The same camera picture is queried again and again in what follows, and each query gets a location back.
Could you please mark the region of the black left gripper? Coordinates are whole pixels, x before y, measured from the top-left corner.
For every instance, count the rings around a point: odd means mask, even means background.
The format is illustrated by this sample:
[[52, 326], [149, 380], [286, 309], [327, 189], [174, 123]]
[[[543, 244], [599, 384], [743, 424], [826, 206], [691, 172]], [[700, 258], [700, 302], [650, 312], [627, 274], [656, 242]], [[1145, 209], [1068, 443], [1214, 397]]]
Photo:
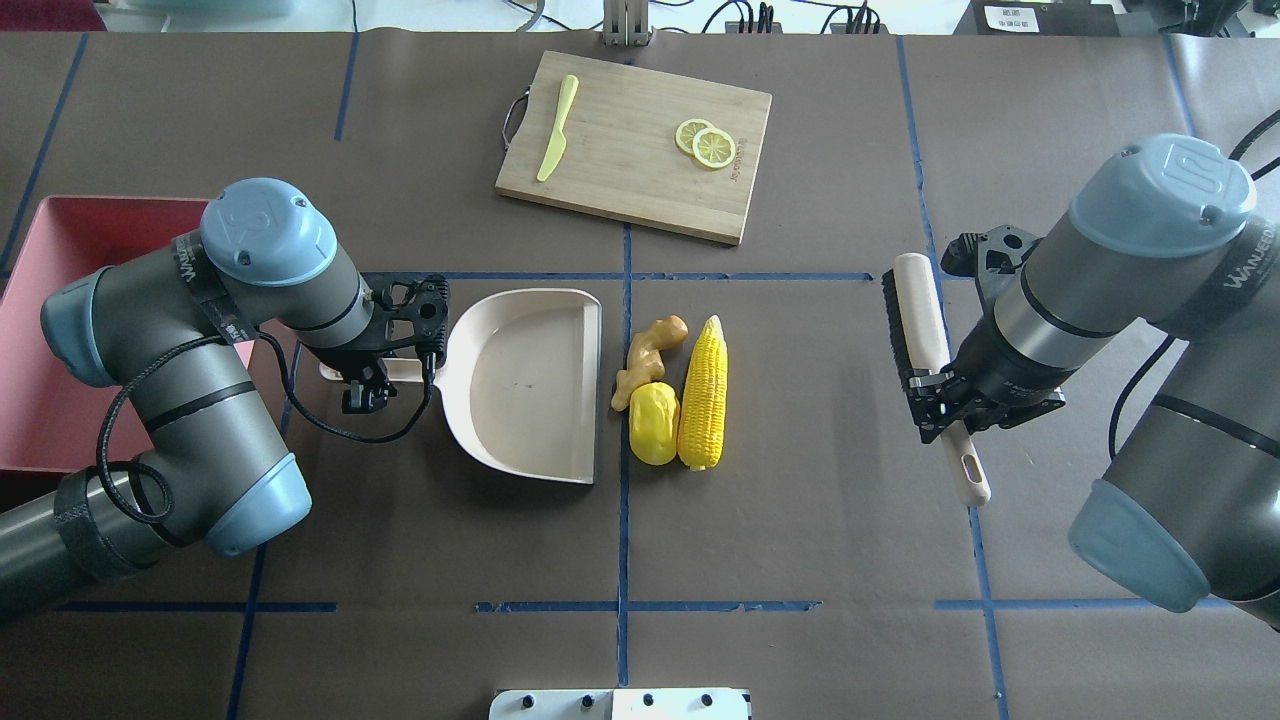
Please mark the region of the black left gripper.
[[435, 379], [447, 360], [449, 281], [438, 273], [366, 272], [370, 323], [355, 340], [362, 352], [413, 347], [425, 359], [425, 378]]

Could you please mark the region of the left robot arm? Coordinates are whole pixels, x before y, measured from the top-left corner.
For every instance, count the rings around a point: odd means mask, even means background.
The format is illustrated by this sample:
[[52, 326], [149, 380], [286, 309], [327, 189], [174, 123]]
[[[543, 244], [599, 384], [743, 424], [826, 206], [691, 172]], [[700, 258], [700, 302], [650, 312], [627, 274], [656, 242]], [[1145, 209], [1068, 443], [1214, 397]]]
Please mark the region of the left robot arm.
[[387, 364], [412, 348], [425, 386], [445, 363], [442, 275], [370, 284], [306, 195], [282, 179], [228, 184], [196, 229], [96, 270], [44, 302], [54, 356], [115, 389], [90, 464], [3, 514], [3, 620], [137, 577], [204, 542], [236, 556], [312, 507], [305, 477], [236, 350], [279, 322], [346, 383], [348, 414], [396, 396]]

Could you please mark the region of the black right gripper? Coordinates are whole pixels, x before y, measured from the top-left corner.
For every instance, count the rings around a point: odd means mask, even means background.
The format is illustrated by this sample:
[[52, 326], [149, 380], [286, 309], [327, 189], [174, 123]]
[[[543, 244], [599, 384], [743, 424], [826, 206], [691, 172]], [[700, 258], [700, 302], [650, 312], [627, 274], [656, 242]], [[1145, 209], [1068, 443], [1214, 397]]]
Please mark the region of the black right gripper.
[[1051, 389], [1046, 397], [1032, 404], [997, 401], [969, 391], [954, 370], [905, 370], [905, 397], [923, 445], [933, 443], [954, 427], [970, 434], [991, 427], [1011, 429], [1066, 404], [1060, 388]]

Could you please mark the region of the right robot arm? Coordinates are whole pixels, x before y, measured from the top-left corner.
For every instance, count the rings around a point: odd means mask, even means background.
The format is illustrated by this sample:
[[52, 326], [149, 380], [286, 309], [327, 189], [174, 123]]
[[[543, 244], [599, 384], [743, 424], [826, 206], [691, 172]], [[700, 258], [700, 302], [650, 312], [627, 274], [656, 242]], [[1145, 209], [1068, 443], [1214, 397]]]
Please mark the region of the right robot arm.
[[1277, 625], [1277, 224], [1212, 143], [1151, 135], [1089, 178], [1050, 233], [956, 238], [893, 260], [893, 360], [923, 443], [941, 439], [963, 502], [989, 486], [972, 437], [1060, 409], [1120, 332], [1185, 348], [1068, 533], [1075, 555], [1170, 612], [1217, 597]]

